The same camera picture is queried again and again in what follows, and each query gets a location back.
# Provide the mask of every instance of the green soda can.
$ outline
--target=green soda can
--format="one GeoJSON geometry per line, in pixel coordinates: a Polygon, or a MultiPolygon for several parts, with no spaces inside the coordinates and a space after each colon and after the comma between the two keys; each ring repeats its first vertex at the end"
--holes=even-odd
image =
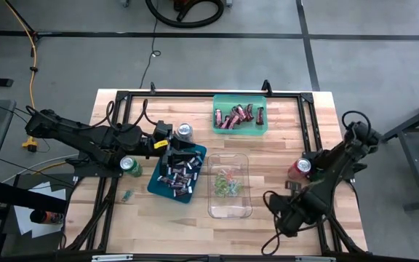
{"type": "Polygon", "coordinates": [[[136,178],[141,176],[143,172],[140,163],[130,156],[124,156],[121,159],[121,168],[125,174],[132,175],[136,178]]]}

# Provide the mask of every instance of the teal tray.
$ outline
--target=teal tray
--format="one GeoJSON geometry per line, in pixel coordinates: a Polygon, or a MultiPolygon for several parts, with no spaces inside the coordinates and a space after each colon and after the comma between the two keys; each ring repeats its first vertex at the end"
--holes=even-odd
{"type": "MultiPolygon", "coordinates": [[[[184,151],[189,151],[189,152],[200,151],[201,159],[203,159],[203,162],[204,162],[204,157],[207,154],[207,148],[200,145],[196,145],[194,148],[184,149],[184,151]]],[[[200,177],[201,167],[196,169],[196,171],[198,172],[198,175],[196,176],[196,180],[192,179],[192,181],[190,182],[190,186],[192,187],[193,193],[186,194],[179,197],[174,197],[174,191],[170,189],[169,186],[167,186],[167,184],[158,181],[158,177],[161,175],[159,172],[159,165],[161,164],[161,161],[162,161],[162,157],[159,158],[158,164],[156,164],[156,167],[153,171],[153,175],[151,176],[150,182],[148,183],[148,188],[147,188],[148,192],[152,194],[157,194],[162,197],[167,197],[169,199],[173,199],[175,201],[179,201],[184,204],[188,204],[190,200],[192,199],[193,194],[195,194],[195,185],[200,177]]]]}
{"type": "Polygon", "coordinates": [[[263,96],[249,96],[249,95],[215,95],[212,99],[212,129],[216,134],[229,135],[262,135],[268,130],[268,117],[266,110],[266,98],[263,96]],[[242,122],[236,124],[232,130],[225,130],[216,127],[216,109],[220,109],[223,113],[223,121],[226,116],[231,114],[231,109],[234,106],[247,106],[249,103],[253,104],[252,114],[255,117],[251,122],[242,122]],[[259,107],[264,107],[263,120],[264,125],[256,124],[256,113],[259,107]]]}

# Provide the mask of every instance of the gray floor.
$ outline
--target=gray floor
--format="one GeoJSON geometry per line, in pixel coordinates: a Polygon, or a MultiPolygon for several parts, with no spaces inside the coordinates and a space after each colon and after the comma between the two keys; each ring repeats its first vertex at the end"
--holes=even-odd
{"type": "MultiPolygon", "coordinates": [[[[39,30],[151,32],[154,18],[143,1],[128,9],[117,1],[16,1],[25,19],[39,30]]],[[[419,34],[419,0],[304,0],[310,33],[419,34]]],[[[0,29],[19,25],[0,1],[0,29]]],[[[171,3],[161,0],[160,9],[171,3]]],[[[200,4],[198,18],[214,10],[200,4]]],[[[220,21],[194,32],[300,33],[294,0],[234,0],[220,21]]],[[[159,24],[158,32],[179,30],[159,24]]],[[[334,94],[338,115],[365,112],[385,132],[419,108],[419,41],[312,41],[321,91],[334,94]]],[[[157,39],[162,56],[152,60],[145,87],[260,88],[269,79],[276,90],[311,90],[303,42],[283,39],[157,39]]],[[[148,62],[151,39],[42,39],[34,85],[38,108],[87,122],[97,89],[134,88],[148,62]]],[[[15,80],[0,98],[30,103],[30,46],[23,37],[0,37],[0,77],[15,80]]],[[[47,154],[20,148],[24,123],[14,118],[1,158],[30,165],[75,151],[50,142],[47,154]]],[[[357,177],[362,222],[370,251],[419,258],[419,211],[402,205],[419,193],[398,141],[382,146],[357,177]]],[[[0,180],[18,169],[0,163],[0,180]]]]}

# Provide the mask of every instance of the silver can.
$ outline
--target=silver can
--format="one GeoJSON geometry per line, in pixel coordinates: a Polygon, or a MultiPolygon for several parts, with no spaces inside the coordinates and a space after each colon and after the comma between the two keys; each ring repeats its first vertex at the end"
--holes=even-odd
{"type": "Polygon", "coordinates": [[[177,129],[177,134],[188,141],[193,142],[193,128],[190,124],[183,123],[177,129]]]}

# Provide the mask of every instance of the white paper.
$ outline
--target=white paper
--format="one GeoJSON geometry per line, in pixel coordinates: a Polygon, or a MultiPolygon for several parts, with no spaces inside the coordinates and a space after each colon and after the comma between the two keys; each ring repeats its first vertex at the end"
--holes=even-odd
{"type": "MultiPolygon", "coordinates": [[[[51,187],[49,187],[49,185],[49,182],[41,183],[37,186],[34,186],[34,189],[30,189],[30,191],[65,200],[65,189],[53,192],[51,191],[51,187]]],[[[33,223],[30,220],[30,214],[32,213],[33,209],[18,206],[14,206],[14,209],[21,234],[26,234],[27,232],[32,231],[32,238],[36,238],[60,231],[63,227],[62,224],[44,225],[33,223]]]]}

